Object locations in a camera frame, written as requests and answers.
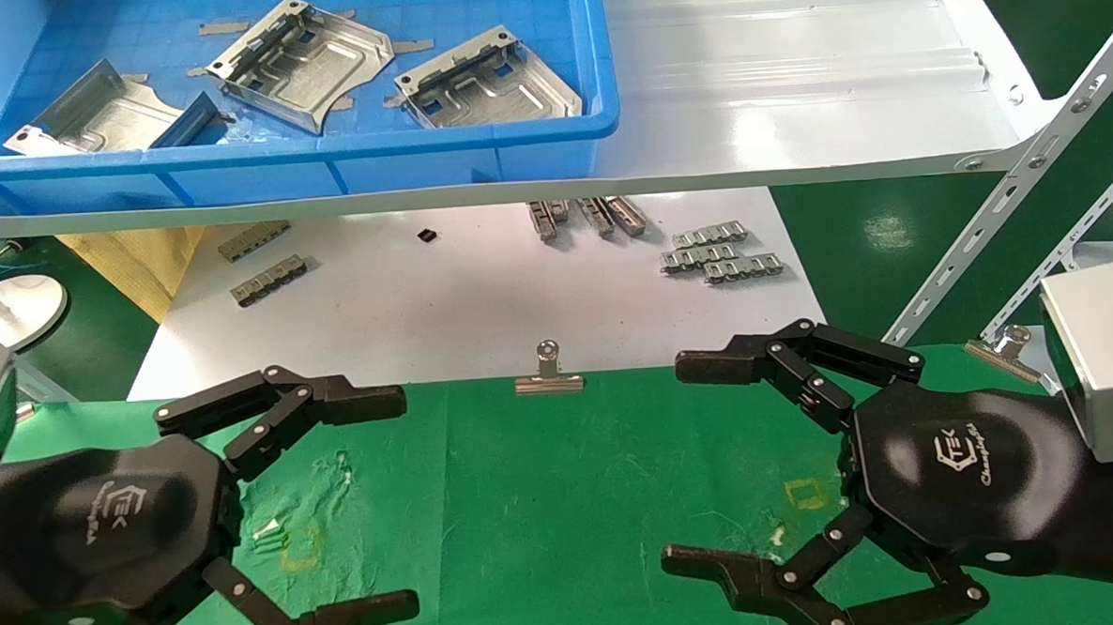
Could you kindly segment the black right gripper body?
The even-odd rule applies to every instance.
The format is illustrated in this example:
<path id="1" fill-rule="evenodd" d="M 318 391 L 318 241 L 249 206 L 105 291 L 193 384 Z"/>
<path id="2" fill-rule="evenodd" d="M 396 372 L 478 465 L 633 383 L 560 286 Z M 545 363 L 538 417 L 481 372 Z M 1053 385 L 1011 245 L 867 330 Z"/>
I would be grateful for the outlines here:
<path id="1" fill-rule="evenodd" d="M 851 425 L 865 500 L 898 550 L 993 572 L 1057 568 L 1058 520 L 1090 460 L 1062 405 L 896 383 Z"/>

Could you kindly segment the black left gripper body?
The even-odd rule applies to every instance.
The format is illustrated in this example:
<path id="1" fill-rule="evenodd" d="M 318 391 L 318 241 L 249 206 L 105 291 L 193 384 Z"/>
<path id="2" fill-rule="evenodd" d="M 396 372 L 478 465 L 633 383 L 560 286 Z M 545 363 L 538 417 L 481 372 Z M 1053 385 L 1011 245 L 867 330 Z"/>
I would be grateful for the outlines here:
<path id="1" fill-rule="evenodd" d="M 242 518 L 229 469 L 180 434 L 1 465 L 0 625 L 174 625 Z"/>

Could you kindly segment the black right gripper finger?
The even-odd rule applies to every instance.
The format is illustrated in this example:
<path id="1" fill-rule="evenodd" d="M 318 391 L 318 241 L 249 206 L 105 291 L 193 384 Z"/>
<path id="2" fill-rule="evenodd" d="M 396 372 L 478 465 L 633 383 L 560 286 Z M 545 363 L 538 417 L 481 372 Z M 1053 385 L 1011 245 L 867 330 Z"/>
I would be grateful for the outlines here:
<path id="1" fill-rule="evenodd" d="M 919 560 L 932 586 L 924 591 L 843 609 L 827 601 L 816 584 L 835 564 L 876 530 L 876 517 L 865 506 L 851 506 L 814 536 L 784 564 L 750 553 L 668 544 L 662 568 L 677 577 L 711 581 L 738 613 L 775 617 L 788 625 L 958 625 L 984 611 L 989 594 L 948 556 Z"/>
<path id="2" fill-rule="evenodd" d="M 925 359 L 888 343 L 802 318 L 771 334 L 733 335 L 718 350 L 679 351 L 676 378 L 703 386 L 770 383 L 825 433 L 851 427 L 855 398 L 823 370 L 874 387 L 917 385 Z"/>

